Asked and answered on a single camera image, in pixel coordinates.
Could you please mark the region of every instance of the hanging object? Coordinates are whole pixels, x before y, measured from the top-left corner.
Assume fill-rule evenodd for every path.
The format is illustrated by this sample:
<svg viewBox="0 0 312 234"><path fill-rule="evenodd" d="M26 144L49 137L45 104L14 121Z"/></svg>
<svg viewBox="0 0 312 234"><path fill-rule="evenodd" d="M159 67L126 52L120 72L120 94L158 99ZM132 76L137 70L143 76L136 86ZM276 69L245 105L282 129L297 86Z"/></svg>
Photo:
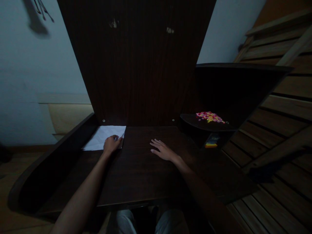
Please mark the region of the hanging object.
<svg viewBox="0 0 312 234"><path fill-rule="evenodd" d="M37 0L41 11L39 10L36 0L33 0L33 1L35 2L38 14L42 13L43 19L46 20L45 14L44 14L45 12L50 17L51 21L54 23L54 19L50 16L49 12L46 10L45 6L43 5L42 0Z"/></svg>

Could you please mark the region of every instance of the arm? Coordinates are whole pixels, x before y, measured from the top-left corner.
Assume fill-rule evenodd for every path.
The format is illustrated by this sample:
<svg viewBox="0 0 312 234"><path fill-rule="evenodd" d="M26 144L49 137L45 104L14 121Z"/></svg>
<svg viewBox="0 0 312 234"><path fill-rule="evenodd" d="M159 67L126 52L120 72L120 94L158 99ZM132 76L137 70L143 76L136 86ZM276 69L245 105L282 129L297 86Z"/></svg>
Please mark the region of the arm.
<svg viewBox="0 0 312 234"><path fill-rule="evenodd" d="M104 151L90 174L71 197L58 217L50 233L81 233L88 217L96 205L96 198L102 182L104 169L111 154L117 149L122 138L110 136L105 140Z"/></svg>
<svg viewBox="0 0 312 234"><path fill-rule="evenodd" d="M183 161L162 141L152 140L151 152L164 160L171 161L182 174L195 201L198 203L207 219L212 224L216 233L244 233L242 227L237 223L225 205L216 197L212 190L200 179Z"/></svg>

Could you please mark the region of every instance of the right hand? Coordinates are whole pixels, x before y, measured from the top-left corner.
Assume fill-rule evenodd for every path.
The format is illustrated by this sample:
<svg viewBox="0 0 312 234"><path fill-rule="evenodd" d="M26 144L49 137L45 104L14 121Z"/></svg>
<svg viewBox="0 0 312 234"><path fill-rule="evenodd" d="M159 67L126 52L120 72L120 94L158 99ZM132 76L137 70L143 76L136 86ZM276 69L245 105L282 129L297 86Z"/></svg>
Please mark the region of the right hand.
<svg viewBox="0 0 312 234"><path fill-rule="evenodd" d="M159 151L155 150L155 149L151 149L151 152L153 154L158 155L161 159L167 160L167 161L173 161L174 159L177 159L179 156L174 153L168 146L165 145L165 143L163 143L160 140L152 140L152 143L150 143L150 145L156 147L157 149L159 149Z"/></svg>

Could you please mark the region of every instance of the white paper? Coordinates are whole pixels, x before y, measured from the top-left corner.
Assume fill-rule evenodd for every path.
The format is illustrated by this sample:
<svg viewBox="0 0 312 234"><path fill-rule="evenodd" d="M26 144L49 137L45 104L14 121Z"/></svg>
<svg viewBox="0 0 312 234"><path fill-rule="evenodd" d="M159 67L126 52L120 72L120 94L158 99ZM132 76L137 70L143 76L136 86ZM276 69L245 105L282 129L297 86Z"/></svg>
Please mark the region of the white paper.
<svg viewBox="0 0 312 234"><path fill-rule="evenodd" d="M100 126L93 134L89 142L82 148L82 150L103 150L106 138L117 135L124 137L126 126ZM119 149L123 146L123 141L120 142Z"/></svg>

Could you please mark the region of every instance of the hand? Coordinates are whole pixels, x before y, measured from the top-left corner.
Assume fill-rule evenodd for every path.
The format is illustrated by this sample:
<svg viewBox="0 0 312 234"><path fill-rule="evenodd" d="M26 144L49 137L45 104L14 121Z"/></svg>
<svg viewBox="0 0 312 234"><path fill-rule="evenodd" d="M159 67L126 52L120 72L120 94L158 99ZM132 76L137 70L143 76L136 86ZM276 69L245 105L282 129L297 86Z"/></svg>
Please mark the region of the hand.
<svg viewBox="0 0 312 234"><path fill-rule="evenodd" d="M159 149L159 151L157 151L155 149L151 149L151 152L158 155L161 159L172 162L173 160L175 160L176 158L179 157L168 146L166 146L165 143L163 143L160 140L156 140L156 139L152 140L152 143L150 143L150 145Z"/></svg>
<svg viewBox="0 0 312 234"><path fill-rule="evenodd" d="M122 137L118 138L117 135L112 135L106 138L102 155L111 155L111 153L118 148L122 139L123 139Z"/></svg>

